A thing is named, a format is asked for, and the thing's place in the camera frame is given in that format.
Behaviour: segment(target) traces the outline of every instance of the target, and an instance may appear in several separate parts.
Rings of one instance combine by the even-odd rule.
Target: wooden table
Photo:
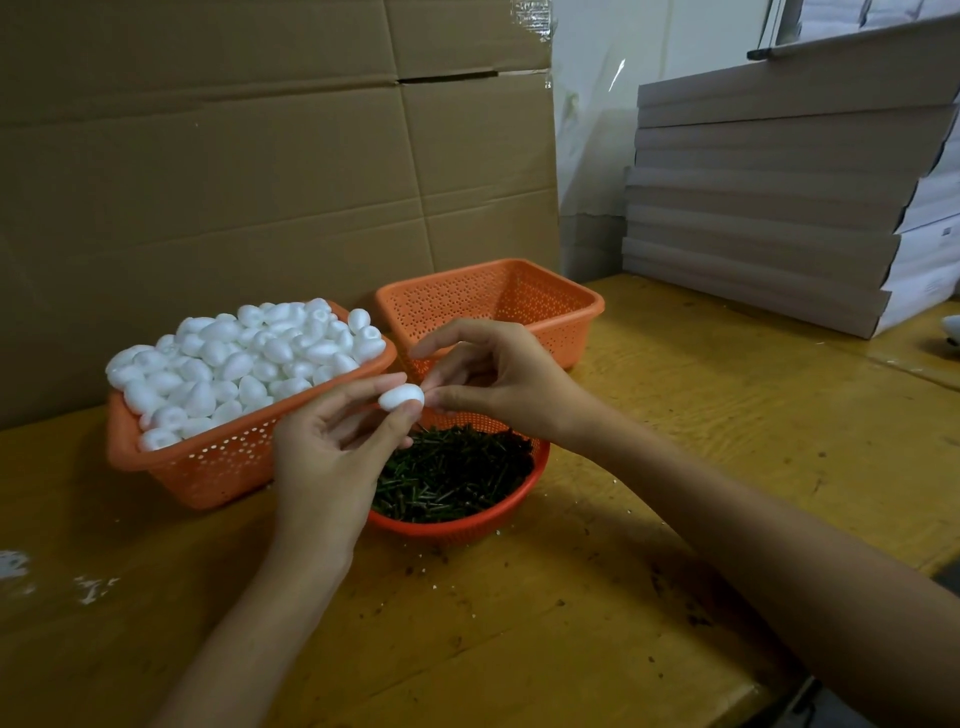
[[[960,304],[857,342],[644,279],[595,288],[588,389],[926,573],[960,554],[960,362],[936,328]],[[0,580],[5,726],[141,724],[270,539],[269,490],[188,512],[107,467],[104,418],[0,433],[0,548],[29,557]],[[555,449],[499,536],[365,533],[268,723],[735,725],[800,675],[656,515]]]

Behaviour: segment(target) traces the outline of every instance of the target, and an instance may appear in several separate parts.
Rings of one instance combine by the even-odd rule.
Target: stack of flat boxes
[[[864,338],[960,279],[960,17],[645,85],[624,269]]]

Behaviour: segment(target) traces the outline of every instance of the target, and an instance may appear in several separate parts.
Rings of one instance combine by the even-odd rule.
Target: hand
[[[307,558],[334,549],[349,559],[376,490],[376,479],[408,433],[420,403],[387,415],[365,407],[402,384],[405,374],[358,379],[317,397],[274,430],[275,545]]]
[[[567,447],[592,397],[530,331],[520,324],[458,319],[424,336],[410,355],[423,359],[453,344],[420,386],[428,406],[477,412]]]

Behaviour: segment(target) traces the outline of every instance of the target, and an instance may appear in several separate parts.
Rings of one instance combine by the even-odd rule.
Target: orange basket
[[[328,303],[338,319],[347,319],[345,309]],[[273,479],[274,425],[283,415],[331,387],[380,374],[393,364],[396,347],[386,341],[382,354],[352,372],[153,452],[140,451],[139,418],[128,409],[123,393],[114,389],[107,401],[107,460],[120,471],[147,471],[191,508],[223,505]]]
[[[524,324],[569,369],[584,353],[590,322],[604,309],[599,294],[517,258],[391,283],[376,292],[376,302],[414,381],[421,381],[445,352],[418,360],[408,352],[425,334],[453,319]]]
[[[447,417],[432,409],[423,410],[420,424],[423,427],[435,425],[438,429],[450,429],[455,425],[470,424],[481,432],[502,432],[507,429],[507,426],[503,423],[484,415],[461,412]],[[371,510],[367,516],[367,522],[409,539],[428,541],[442,546],[469,544],[482,539],[484,536],[493,533],[513,515],[520,503],[540,480],[540,476],[543,475],[547,459],[550,457],[550,443],[536,438],[531,438],[530,441],[534,446],[532,453],[534,458],[533,471],[527,475],[526,480],[520,483],[519,488],[486,511],[481,511],[465,519],[444,523],[408,523],[387,518]]]

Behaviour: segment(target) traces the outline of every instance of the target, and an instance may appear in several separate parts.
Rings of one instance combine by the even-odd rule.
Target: forearm
[[[960,600],[788,503],[597,404],[575,451],[628,485],[875,721],[960,724]]]
[[[207,639],[154,728],[259,725],[349,568],[349,554],[301,565],[276,547]]]

